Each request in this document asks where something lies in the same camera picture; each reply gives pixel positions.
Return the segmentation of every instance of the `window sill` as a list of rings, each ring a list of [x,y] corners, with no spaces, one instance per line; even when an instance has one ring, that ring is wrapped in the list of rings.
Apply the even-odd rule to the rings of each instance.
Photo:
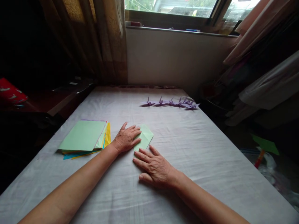
[[[203,32],[192,32],[185,30],[169,30],[169,29],[161,29],[161,28],[152,28],[152,27],[138,27],[138,26],[126,26],[126,29],[137,29],[137,30],[155,30],[155,31],[166,31],[166,32],[181,32],[181,33],[189,33],[194,35],[205,35],[205,36],[217,36],[217,37],[227,37],[227,38],[237,38],[238,36],[234,35],[222,35],[222,34],[213,34],[213,33],[203,33]]]

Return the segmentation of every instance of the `window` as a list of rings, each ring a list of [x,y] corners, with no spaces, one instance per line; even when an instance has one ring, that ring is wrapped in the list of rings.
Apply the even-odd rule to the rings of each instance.
[[[250,11],[258,4],[260,0],[238,1],[232,0],[228,7],[224,18],[226,19],[230,14],[234,19],[243,20]]]
[[[125,0],[129,10],[209,18],[216,0]]]
[[[230,34],[260,0],[124,0],[126,21],[145,27]]]

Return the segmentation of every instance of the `wrist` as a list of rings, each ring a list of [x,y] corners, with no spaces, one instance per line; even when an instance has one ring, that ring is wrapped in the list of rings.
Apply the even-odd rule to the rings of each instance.
[[[112,151],[115,151],[115,153],[117,155],[119,155],[121,153],[120,149],[119,149],[119,146],[117,145],[117,143],[115,142],[111,142],[107,147],[109,147],[110,149],[109,150],[112,150]]]
[[[170,188],[174,191],[178,190],[184,176],[183,172],[175,170],[171,177]]]

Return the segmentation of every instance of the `brown curtain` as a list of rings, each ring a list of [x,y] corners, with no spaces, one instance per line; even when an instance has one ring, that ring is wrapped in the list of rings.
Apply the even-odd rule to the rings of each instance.
[[[123,0],[40,0],[67,54],[100,85],[127,83]]]

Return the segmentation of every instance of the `white wall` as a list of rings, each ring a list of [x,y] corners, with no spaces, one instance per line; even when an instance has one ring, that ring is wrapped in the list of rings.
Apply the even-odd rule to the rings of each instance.
[[[194,96],[217,77],[235,38],[126,28],[128,83],[170,85]]]

